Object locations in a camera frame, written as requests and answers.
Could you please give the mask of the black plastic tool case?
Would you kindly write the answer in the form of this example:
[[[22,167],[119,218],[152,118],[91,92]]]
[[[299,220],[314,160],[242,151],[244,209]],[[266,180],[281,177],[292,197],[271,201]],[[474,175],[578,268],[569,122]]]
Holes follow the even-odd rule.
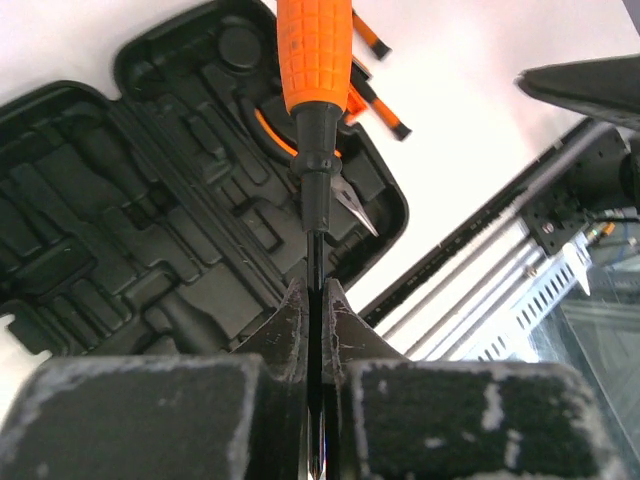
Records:
[[[55,357],[231,349],[306,272],[275,17],[212,1],[111,70],[116,100],[1,104],[1,328]]]

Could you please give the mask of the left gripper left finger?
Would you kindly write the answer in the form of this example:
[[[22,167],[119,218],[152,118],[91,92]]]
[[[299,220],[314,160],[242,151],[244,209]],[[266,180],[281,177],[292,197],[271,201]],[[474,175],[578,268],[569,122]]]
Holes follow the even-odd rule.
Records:
[[[50,360],[1,430],[5,479],[303,479],[308,294],[229,354]]]

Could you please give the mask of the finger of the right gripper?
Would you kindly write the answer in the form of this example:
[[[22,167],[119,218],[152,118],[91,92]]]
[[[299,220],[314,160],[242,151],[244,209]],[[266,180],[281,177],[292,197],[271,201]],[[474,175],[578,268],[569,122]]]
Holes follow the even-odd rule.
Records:
[[[639,130],[638,55],[536,67],[516,84],[533,99]]]

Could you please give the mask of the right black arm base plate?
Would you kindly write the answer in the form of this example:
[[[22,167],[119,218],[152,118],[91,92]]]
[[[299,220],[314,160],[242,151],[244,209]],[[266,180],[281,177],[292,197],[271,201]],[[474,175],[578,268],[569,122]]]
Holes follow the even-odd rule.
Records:
[[[548,256],[608,210],[639,207],[639,134],[588,120],[560,146],[520,210]]]

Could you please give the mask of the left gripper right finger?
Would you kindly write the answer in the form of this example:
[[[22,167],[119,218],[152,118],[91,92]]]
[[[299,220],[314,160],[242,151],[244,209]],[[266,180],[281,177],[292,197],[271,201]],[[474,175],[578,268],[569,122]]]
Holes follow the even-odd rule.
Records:
[[[595,389],[557,363],[411,361],[323,294],[330,479],[635,479]]]

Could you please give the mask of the orange grip bit screwdriver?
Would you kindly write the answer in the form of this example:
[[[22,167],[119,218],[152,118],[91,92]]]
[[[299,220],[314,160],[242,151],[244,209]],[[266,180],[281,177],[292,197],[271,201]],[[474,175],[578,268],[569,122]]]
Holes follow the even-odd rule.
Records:
[[[341,170],[335,154],[338,123],[347,105],[352,64],[352,4],[349,1],[280,1],[277,45],[285,106],[296,127],[293,172],[301,181],[302,225],[307,235],[309,295],[309,470],[324,465],[322,323],[325,234],[331,184]]]

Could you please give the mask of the orange handled needle-nose pliers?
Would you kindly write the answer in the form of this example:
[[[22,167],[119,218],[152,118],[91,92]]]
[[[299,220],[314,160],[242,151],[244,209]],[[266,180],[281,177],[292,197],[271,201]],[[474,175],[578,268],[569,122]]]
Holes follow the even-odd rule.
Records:
[[[299,178],[301,217],[306,231],[329,230],[331,200],[337,199],[372,235],[378,230],[355,189],[341,173],[336,135],[341,110],[326,102],[307,102],[294,108],[296,145],[284,141],[256,107],[248,107],[247,125],[270,158],[290,166]]]

